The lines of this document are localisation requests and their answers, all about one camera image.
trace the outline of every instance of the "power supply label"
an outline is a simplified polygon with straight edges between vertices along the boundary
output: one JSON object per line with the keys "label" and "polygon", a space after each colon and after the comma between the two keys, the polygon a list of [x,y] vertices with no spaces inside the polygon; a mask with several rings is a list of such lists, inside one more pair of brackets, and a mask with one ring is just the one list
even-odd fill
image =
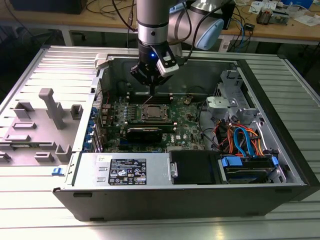
{"label": "power supply label", "polygon": [[108,182],[110,185],[146,185],[147,160],[111,159]]}

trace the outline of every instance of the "red wire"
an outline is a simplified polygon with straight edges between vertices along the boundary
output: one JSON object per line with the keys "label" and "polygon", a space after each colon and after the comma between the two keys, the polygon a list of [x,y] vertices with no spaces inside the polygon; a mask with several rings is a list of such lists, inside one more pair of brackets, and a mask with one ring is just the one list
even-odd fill
{"label": "red wire", "polygon": [[108,95],[108,98],[106,99],[106,104],[104,105],[104,108],[105,108],[105,109],[107,108],[107,104],[109,103],[109,99],[110,99],[110,94],[109,94],[109,92],[107,91],[106,93],[107,93],[107,95]]}

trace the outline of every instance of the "blue clip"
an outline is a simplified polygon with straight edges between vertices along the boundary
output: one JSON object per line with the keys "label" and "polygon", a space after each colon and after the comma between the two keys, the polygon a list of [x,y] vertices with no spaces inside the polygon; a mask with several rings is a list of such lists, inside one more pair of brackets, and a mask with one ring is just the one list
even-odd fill
{"label": "blue clip", "polygon": [[62,171],[63,169],[61,167],[55,167],[53,169],[53,172],[51,173],[52,176],[64,176],[65,174]]}
{"label": "blue clip", "polygon": [[222,166],[242,166],[242,161],[239,156],[225,156],[221,159]]}
{"label": "blue clip", "polygon": [[87,133],[92,133],[92,132],[93,132],[92,127],[89,127],[89,126],[88,126],[88,127],[86,128],[86,132],[87,132]]}
{"label": "blue clip", "polygon": [[240,151],[240,153],[242,153],[242,155],[244,157],[246,156],[245,151],[239,146],[239,143],[238,143],[238,132],[240,130],[243,131],[243,133],[244,133],[246,146],[248,148],[249,155],[255,157],[256,155],[255,155],[254,149],[252,148],[251,143],[250,143],[250,136],[249,136],[248,132],[243,127],[238,127],[236,130],[234,130],[233,139],[234,139],[235,147]]}
{"label": "blue clip", "polygon": [[95,125],[95,122],[94,121],[92,121],[92,120],[89,120],[89,122],[88,122],[88,126],[89,127],[93,127]]}
{"label": "blue clip", "polygon": [[85,148],[85,149],[90,149],[91,148],[91,142],[84,142],[83,143],[83,147]]}
{"label": "blue clip", "polygon": [[271,160],[272,160],[273,164],[274,164],[276,167],[279,165],[279,161],[278,161],[278,159],[277,159],[275,156],[273,156],[273,157],[271,158]]}
{"label": "blue clip", "polygon": [[97,114],[98,113],[98,109],[93,107],[93,108],[91,108],[91,112]]}
{"label": "blue clip", "polygon": [[86,134],[86,135],[84,136],[84,140],[85,140],[85,141],[89,141],[89,140],[91,140],[91,138],[92,138],[92,136],[89,135],[89,134]]}

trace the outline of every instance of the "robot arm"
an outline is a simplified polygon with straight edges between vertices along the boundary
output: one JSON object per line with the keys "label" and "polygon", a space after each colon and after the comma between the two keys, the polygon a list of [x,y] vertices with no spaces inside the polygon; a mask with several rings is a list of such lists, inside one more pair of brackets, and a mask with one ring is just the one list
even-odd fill
{"label": "robot arm", "polygon": [[[177,59],[170,49],[168,39],[177,41],[180,35],[186,36],[185,32],[188,32],[192,26],[197,26],[188,38],[183,38],[183,41],[207,50],[213,46],[223,28],[224,21],[222,19],[209,17],[210,13],[214,13],[222,7],[222,0],[198,0],[192,4],[195,6],[194,9],[197,9],[195,12],[188,10],[188,12],[184,12],[182,17],[179,12],[171,16],[170,8],[185,1],[136,0],[139,60],[137,65],[131,68],[131,74],[142,85],[149,86],[152,96],[155,94],[156,86],[163,85],[179,70]],[[208,9],[208,5],[213,5],[212,2],[216,3],[218,7]],[[192,18],[192,24],[189,22],[189,17]]]}
{"label": "robot arm", "polygon": [[170,8],[181,0],[136,0],[139,61],[131,74],[143,85],[164,84],[179,69],[167,42]]}

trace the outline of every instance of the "metal slotted surface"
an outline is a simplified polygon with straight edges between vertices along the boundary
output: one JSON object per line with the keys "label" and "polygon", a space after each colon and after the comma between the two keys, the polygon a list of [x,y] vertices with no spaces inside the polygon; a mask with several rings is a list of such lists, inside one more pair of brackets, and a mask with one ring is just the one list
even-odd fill
{"label": "metal slotted surface", "polygon": [[[2,132],[15,116],[20,99],[45,107],[37,99],[41,87],[54,90],[64,108],[86,101],[97,53],[136,54],[123,48],[51,47],[24,76],[0,115]],[[320,179],[320,108],[316,97],[290,66],[275,55],[195,52],[195,57],[245,59],[298,147]],[[262,217],[80,222],[52,194],[63,177],[53,167],[0,168],[0,234],[10,239],[310,239],[320,237],[320,191],[301,202],[289,202]]]}

